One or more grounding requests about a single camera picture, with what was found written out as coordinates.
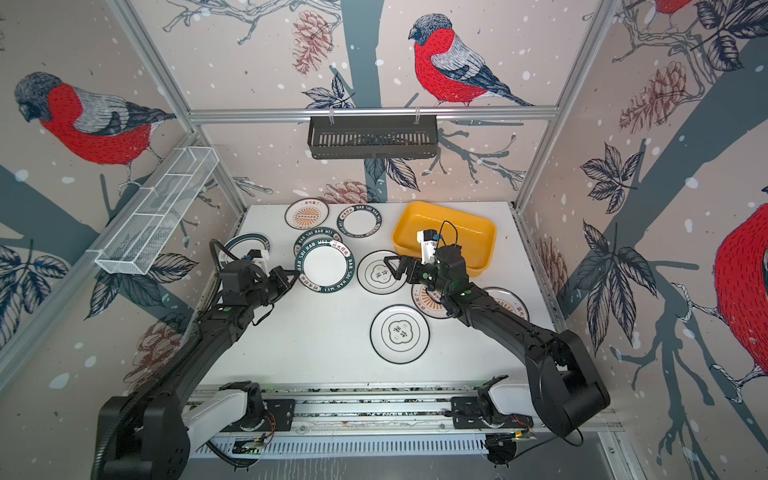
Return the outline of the white flower plate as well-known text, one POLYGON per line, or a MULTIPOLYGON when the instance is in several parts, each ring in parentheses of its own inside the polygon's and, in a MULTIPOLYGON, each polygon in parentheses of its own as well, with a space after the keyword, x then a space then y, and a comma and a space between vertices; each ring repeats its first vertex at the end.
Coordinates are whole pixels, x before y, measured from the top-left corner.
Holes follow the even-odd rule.
POLYGON ((405 284, 405 277, 396 279, 384 262, 384 258, 397 254, 390 250, 377 250, 366 255, 358 264, 357 281, 368 293, 389 295, 400 290, 405 284))
POLYGON ((415 308, 396 304, 381 310, 369 329, 374 352, 395 365, 415 362, 427 351, 431 338, 426 318, 415 308))

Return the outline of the green lettered plate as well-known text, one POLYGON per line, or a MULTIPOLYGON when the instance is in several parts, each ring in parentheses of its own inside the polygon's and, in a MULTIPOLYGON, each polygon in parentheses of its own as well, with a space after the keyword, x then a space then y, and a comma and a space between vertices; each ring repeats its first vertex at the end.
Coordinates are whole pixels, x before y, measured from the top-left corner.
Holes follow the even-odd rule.
POLYGON ((345 288, 355 274, 355 258, 342 242, 332 239, 309 241, 295 259, 299 281, 316 293, 330 294, 345 288))
POLYGON ((330 227, 315 227, 304 231, 294 242, 293 253, 295 257, 299 256, 300 251, 307 245, 313 244, 320 246, 329 242, 341 241, 341 235, 338 231, 330 227))
POLYGON ((379 231, 383 223, 381 213, 368 204, 350 205, 337 217, 337 228, 349 238, 367 238, 379 231))

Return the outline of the orange sunburst plate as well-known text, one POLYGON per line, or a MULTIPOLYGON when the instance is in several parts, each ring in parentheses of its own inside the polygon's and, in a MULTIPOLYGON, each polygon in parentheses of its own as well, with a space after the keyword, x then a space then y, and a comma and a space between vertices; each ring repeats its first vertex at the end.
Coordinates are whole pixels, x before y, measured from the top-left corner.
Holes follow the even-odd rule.
POLYGON ((321 226, 328 218, 329 205, 320 198, 303 198, 293 202, 284 213, 285 223, 295 230, 321 226))
POLYGON ((486 287, 485 291, 503 308, 526 321, 530 319, 525 303, 512 291, 501 287, 486 287))
POLYGON ((425 316, 440 320, 450 317, 440 301, 439 293, 428 290, 425 285, 412 285, 411 299, 416 309, 425 316))

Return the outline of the white flower plate front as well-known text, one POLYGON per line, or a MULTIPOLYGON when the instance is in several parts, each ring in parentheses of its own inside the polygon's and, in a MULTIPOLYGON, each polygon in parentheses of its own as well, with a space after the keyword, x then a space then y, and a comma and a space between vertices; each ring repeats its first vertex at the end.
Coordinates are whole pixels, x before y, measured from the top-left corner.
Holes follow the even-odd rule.
POLYGON ((381 310, 369 329, 374 352, 395 365, 415 362, 427 351, 431 338, 426 318, 415 308, 396 304, 381 310))

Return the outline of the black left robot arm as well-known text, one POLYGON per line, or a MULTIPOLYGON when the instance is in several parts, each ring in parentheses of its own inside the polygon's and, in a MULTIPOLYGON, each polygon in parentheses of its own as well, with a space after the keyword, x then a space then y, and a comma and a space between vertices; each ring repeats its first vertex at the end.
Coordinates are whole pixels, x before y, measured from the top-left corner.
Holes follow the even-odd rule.
POLYGON ((214 363, 256 325, 254 311, 271 307, 298 280, 299 272, 264 272, 248 259, 217 274, 219 290, 193 324, 183 346, 139 389, 115 396, 100 409, 92 479, 177 479, 195 447, 183 408, 214 363))

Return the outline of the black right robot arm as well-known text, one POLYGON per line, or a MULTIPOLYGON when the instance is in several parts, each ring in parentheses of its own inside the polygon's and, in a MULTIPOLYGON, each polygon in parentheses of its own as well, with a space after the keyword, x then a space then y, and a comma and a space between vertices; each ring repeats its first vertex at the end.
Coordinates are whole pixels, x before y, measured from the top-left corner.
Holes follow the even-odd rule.
POLYGON ((450 317, 495 340, 525 365, 532 405, 552 433, 565 437, 609 407, 608 388, 581 338, 503 308, 470 280, 459 245, 437 248, 430 263, 404 255, 386 256, 384 263, 395 279, 439 292, 450 317))

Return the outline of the yellow plastic bin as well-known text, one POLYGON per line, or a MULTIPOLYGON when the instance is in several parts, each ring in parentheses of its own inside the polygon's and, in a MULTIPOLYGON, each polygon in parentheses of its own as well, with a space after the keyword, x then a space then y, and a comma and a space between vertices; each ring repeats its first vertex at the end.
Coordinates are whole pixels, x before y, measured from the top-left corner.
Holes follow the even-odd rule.
POLYGON ((496 225, 483 217, 416 201, 408 204, 392 233, 395 251, 400 255, 421 256, 417 233, 434 230, 448 245, 462 247, 470 277, 490 267, 497 236, 496 225))

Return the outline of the green rimmed plate far left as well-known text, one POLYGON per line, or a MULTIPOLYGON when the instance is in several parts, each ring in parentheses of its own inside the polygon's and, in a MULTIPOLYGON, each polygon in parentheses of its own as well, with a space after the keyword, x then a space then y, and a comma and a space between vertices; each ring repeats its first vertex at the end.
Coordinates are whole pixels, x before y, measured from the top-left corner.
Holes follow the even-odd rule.
MULTIPOLYGON (((251 249, 265 249, 269 251, 269 259, 270 259, 271 242, 267 236, 261 233, 246 233, 246 234, 238 235, 228 240, 224 244, 224 247, 237 259, 246 258, 245 255, 251 249)), ((266 271, 268 269, 268 261, 265 263, 252 262, 252 261, 251 262, 259 266, 262 270, 266 271)))

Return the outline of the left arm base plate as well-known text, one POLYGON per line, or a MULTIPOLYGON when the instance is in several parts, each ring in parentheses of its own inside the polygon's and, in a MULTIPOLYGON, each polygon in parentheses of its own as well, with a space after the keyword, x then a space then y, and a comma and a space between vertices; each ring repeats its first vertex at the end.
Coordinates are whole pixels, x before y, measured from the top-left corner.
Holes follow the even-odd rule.
POLYGON ((226 426, 222 432, 288 432, 292 428, 295 407, 296 401, 293 399, 264 400, 261 416, 247 413, 243 418, 226 426))

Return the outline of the horizontal aluminium frame bar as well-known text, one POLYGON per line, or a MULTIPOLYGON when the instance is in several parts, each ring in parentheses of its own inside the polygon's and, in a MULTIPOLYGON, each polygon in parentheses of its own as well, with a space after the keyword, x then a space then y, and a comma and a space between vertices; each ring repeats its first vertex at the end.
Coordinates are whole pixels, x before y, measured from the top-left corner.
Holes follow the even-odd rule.
POLYGON ((342 117, 435 116, 438 120, 544 120, 559 117, 555 106, 403 107, 354 109, 221 109, 190 110, 189 121, 196 125, 246 123, 302 123, 313 117, 336 120, 342 117))

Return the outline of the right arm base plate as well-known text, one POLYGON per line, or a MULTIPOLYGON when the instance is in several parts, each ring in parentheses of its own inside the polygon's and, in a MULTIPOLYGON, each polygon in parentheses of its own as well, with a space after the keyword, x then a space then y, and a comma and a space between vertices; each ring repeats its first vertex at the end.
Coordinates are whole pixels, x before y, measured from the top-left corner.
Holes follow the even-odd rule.
POLYGON ((503 414, 489 401, 478 397, 452 397, 448 416, 457 430, 531 429, 533 418, 524 414, 503 414))

